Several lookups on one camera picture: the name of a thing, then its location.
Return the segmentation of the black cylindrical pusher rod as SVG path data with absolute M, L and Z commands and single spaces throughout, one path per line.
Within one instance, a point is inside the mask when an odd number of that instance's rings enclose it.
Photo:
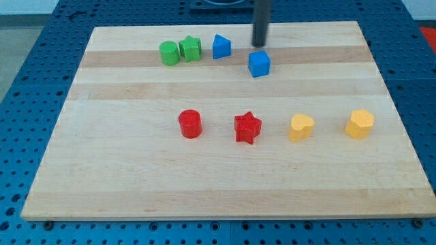
M 271 9 L 272 0 L 255 0 L 251 36 L 251 45 L 255 48 L 261 48 L 266 45 Z

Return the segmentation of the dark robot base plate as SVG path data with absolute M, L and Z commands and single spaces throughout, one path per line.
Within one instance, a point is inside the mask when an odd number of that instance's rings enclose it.
M 252 10 L 255 0 L 188 0 L 190 12 L 232 12 Z

